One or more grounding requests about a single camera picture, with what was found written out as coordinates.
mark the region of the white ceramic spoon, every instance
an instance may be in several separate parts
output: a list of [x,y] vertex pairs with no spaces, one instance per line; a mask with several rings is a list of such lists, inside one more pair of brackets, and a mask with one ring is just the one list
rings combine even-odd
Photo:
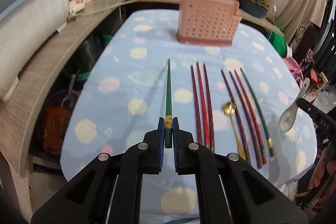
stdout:
[[296,100],[299,98],[303,98],[303,96],[305,95],[307,91],[308,86],[309,86],[309,78],[306,78],[294,102],[281,114],[280,120],[279,120],[280,132],[286,133],[290,131],[290,129],[293,127],[295,118],[296,118],[296,113],[298,110],[298,106],[296,105]]

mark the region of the dark red chopstick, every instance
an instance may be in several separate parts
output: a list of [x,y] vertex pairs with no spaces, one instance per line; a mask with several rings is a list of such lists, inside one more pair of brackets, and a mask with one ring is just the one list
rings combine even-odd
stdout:
[[196,81],[195,81],[193,65],[191,65],[191,78],[193,81],[193,91],[194,91],[197,143],[202,145],[203,142],[202,142],[201,116],[200,116],[200,108],[198,105],[197,88],[196,88]]
[[203,84],[202,84],[201,70],[200,70],[200,66],[199,66],[198,62],[196,62],[196,66],[197,66],[197,75],[198,75],[198,83],[199,83],[199,92],[201,93],[204,144],[205,144],[206,148],[210,149],[210,137],[209,137],[207,109],[206,109],[206,105],[205,105],[205,97],[204,97],[204,90],[203,90]]
[[240,93],[240,90],[239,90],[238,85],[235,81],[235,78],[233,77],[231,72],[229,72],[229,73],[230,73],[232,82],[233,82],[233,84],[236,88],[236,91],[238,93],[241,105],[243,106],[243,110],[244,110],[244,113],[245,113],[245,116],[246,116],[247,124],[249,125],[249,129],[250,129],[250,132],[251,132],[253,147],[254,147],[255,156],[256,156],[256,159],[257,159],[257,167],[258,167],[258,169],[260,169],[263,166],[263,163],[261,161],[261,154],[260,154],[260,150],[259,150],[259,147],[258,147],[257,138],[256,138],[255,133],[254,133],[254,128],[252,126],[251,119],[250,119],[250,116],[249,116],[249,112],[247,111],[245,102],[244,102],[243,97]]
[[[236,104],[235,98],[234,98],[234,96],[233,96],[233,94],[232,94],[232,91],[231,91],[231,89],[230,89],[229,83],[227,82],[227,79],[226,79],[226,76],[225,76],[225,74],[224,74],[224,71],[221,70],[221,73],[222,73],[222,76],[223,76],[225,85],[226,85],[226,87],[227,87],[227,90],[229,91],[229,95],[230,95],[230,98],[231,98],[231,102]],[[241,121],[241,119],[240,119],[239,111],[238,111],[237,108],[236,108],[236,112],[235,112],[235,113],[236,113],[235,116],[236,116],[237,123],[238,123],[238,127],[239,127],[239,132],[240,132],[241,141],[242,141],[242,143],[243,143],[243,147],[244,147],[245,154],[246,154],[246,161],[247,161],[249,164],[251,164],[250,151],[249,151],[249,147],[248,147],[247,142],[246,142],[246,136],[245,136],[245,132],[244,132],[244,127],[243,127],[242,121]]]
[[207,69],[205,67],[205,64],[203,64],[203,69],[204,69],[204,77],[205,77],[205,89],[207,91],[210,148],[211,148],[211,152],[215,153],[215,133],[214,133],[214,129],[213,129],[210,87],[209,87],[208,74],[207,74]]
[[267,163],[267,159],[266,159],[266,155],[265,155],[265,148],[264,148],[264,144],[263,144],[263,139],[261,138],[260,129],[259,129],[259,126],[258,126],[258,124],[257,124],[257,119],[256,119],[256,117],[255,117],[255,114],[254,114],[254,111],[253,111],[253,108],[252,108],[250,99],[249,99],[249,97],[247,96],[246,90],[245,90],[245,88],[244,88],[244,86],[243,86],[243,83],[242,83],[242,81],[240,80],[239,75],[238,75],[238,73],[236,72],[236,70],[235,70],[235,74],[236,74],[236,77],[237,77],[237,79],[238,79],[238,82],[239,82],[239,85],[240,85],[240,87],[241,87],[241,90],[243,91],[245,100],[246,100],[246,102],[247,102],[247,105],[248,105],[248,107],[249,107],[249,110],[250,110],[250,113],[251,113],[251,116],[252,116],[252,120],[253,120],[254,128],[255,128],[255,131],[256,131],[256,133],[257,133],[257,139],[258,139],[258,143],[259,143],[259,147],[260,147],[260,153],[261,153],[262,163],[263,163],[263,164],[266,164],[266,163]]

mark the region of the blue polka dot tablecloth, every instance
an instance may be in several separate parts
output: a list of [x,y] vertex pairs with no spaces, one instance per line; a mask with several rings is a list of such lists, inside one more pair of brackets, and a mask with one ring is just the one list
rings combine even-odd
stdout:
[[[243,24],[238,27],[232,47],[180,44],[175,36],[178,20],[179,12],[175,10],[135,12],[106,47],[85,83],[64,139],[61,165],[66,179],[70,180],[99,153],[124,153],[141,142],[146,132],[157,128],[159,117],[165,116],[169,58],[173,116],[178,117],[182,130],[193,133],[196,140],[190,66],[199,61],[207,67],[216,153],[237,152],[230,120],[221,110],[230,100],[221,76],[223,68],[236,97],[252,166],[256,168],[251,134],[228,74],[229,70],[243,67],[276,154],[271,159],[267,151],[268,163],[259,172],[276,187],[300,178],[315,160],[315,130],[310,117],[299,110],[294,127],[285,134],[278,131],[279,117],[294,101],[299,87],[272,45],[260,32]],[[266,144],[256,109],[255,113]],[[194,176],[178,176],[173,149],[165,149],[162,173],[143,176],[141,223],[165,223],[198,214]]]

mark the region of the pink plastic basket on floor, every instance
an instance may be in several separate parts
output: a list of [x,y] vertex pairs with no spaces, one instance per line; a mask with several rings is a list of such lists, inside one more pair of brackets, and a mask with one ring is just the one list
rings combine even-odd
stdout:
[[231,46],[241,17],[237,0],[180,0],[177,40],[186,44]]

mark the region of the silver bolt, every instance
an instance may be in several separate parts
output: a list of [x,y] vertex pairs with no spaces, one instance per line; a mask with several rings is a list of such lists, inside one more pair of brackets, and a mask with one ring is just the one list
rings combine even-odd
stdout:
[[191,149],[191,150],[197,150],[199,148],[199,145],[197,143],[190,143],[188,145],[188,147]]
[[99,156],[98,156],[98,160],[100,161],[105,161],[109,158],[109,155],[106,154],[106,153],[101,153]]
[[141,150],[145,150],[148,148],[148,144],[146,143],[139,143],[138,144],[138,148],[141,149]]
[[239,156],[236,153],[230,153],[229,154],[229,160],[236,161],[239,159]]

